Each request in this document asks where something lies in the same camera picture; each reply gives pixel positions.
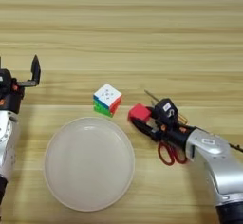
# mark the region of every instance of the colorful cube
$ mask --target colorful cube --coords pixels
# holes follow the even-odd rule
[[[95,111],[103,113],[109,117],[112,117],[115,114],[121,102],[122,93],[110,84],[105,84],[94,94]]]

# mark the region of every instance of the white plate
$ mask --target white plate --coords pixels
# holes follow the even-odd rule
[[[83,118],[64,126],[45,158],[50,192],[67,207],[83,212],[104,209],[129,188],[135,169],[129,138],[114,123]]]

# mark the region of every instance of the wooden table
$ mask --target wooden table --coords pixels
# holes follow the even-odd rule
[[[41,85],[29,89],[22,104],[4,223],[217,223],[194,166],[164,166],[156,145],[126,116],[133,104],[150,104],[147,88],[172,98],[190,124],[240,143],[242,11],[243,0],[0,0],[3,65],[24,80],[38,54],[43,69]],[[136,174],[117,204],[78,213],[48,191],[44,152],[62,125],[102,117],[93,112],[92,94],[104,83],[123,93],[111,121],[133,143]]]

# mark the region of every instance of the scissors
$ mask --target scissors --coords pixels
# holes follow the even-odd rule
[[[162,149],[165,148],[165,150],[168,153],[169,156],[169,161],[166,160],[161,151]],[[162,141],[159,145],[158,145],[158,154],[159,154],[159,158],[160,160],[167,166],[173,166],[175,164],[175,162],[179,163],[179,164],[186,164],[187,162],[187,158],[184,155],[183,158],[181,159],[178,153],[178,150],[169,144],[166,144],[164,141]]]

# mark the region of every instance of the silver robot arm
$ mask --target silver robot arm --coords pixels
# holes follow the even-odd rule
[[[19,140],[17,116],[9,111],[0,111],[0,204],[15,163],[15,145]]]
[[[25,97],[25,88],[40,82],[41,68],[37,56],[32,61],[31,72],[32,79],[18,82],[11,77],[9,70],[1,68],[0,58],[0,206],[15,163],[15,145],[20,135],[17,115]]]
[[[186,156],[204,166],[220,222],[242,224],[243,165],[231,154],[230,144],[197,128],[187,139]]]

